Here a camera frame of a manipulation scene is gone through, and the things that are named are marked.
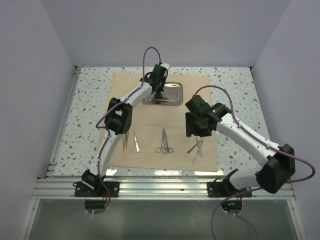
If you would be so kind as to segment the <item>steel instrument tray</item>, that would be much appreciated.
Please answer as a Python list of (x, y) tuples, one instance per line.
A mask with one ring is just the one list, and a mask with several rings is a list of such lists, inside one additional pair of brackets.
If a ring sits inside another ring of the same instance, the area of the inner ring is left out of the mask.
[(164, 106), (179, 106), (183, 103), (183, 85), (179, 82), (166, 82), (164, 84), (163, 91), (156, 92), (161, 93), (167, 101), (162, 101), (159, 104), (148, 103), (147, 97), (142, 100), (145, 105), (164, 105)]

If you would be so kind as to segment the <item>beige cloth wrap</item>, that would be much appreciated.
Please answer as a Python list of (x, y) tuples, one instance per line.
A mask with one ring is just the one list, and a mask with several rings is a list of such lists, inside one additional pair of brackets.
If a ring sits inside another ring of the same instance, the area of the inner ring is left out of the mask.
[(183, 103), (178, 106), (139, 103), (133, 109), (127, 148), (120, 141), (113, 147), (108, 167), (167, 169), (183, 171), (218, 171), (215, 135), (204, 138), (202, 156), (194, 160), (196, 138), (186, 137), (185, 103), (202, 86), (206, 75), (172, 74), (169, 83), (182, 84)]

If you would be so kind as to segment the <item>steel pointed tweezers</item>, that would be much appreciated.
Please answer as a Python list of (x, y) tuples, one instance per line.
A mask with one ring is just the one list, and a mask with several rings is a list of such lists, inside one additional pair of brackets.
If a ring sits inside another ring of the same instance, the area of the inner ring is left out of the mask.
[(122, 135), (122, 152), (124, 153), (128, 147), (129, 132)]

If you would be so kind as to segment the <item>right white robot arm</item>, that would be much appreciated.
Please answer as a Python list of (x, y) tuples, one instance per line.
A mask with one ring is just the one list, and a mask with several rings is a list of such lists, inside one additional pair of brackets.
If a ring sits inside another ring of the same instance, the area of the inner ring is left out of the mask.
[(249, 153), (258, 163), (258, 168), (240, 172), (237, 168), (215, 183), (213, 189), (225, 196), (235, 196), (247, 188), (261, 187), (275, 194), (295, 173), (294, 149), (285, 144), (264, 139), (232, 115), (232, 110), (216, 103), (211, 106), (199, 95), (185, 106), (186, 136), (210, 137), (219, 132), (233, 140)]

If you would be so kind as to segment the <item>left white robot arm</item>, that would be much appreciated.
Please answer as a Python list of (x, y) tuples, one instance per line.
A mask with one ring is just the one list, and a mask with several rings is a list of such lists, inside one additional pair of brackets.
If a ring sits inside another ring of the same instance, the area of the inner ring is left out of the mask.
[(107, 112), (96, 125), (105, 130), (105, 140), (98, 148), (93, 164), (81, 176), (81, 184), (92, 196), (99, 196), (106, 189), (101, 173), (107, 168), (119, 140), (129, 131), (133, 109), (151, 94), (163, 91), (169, 69), (167, 63), (156, 64), (152, 72), (145, 74), (126, 95), (110, 99)]

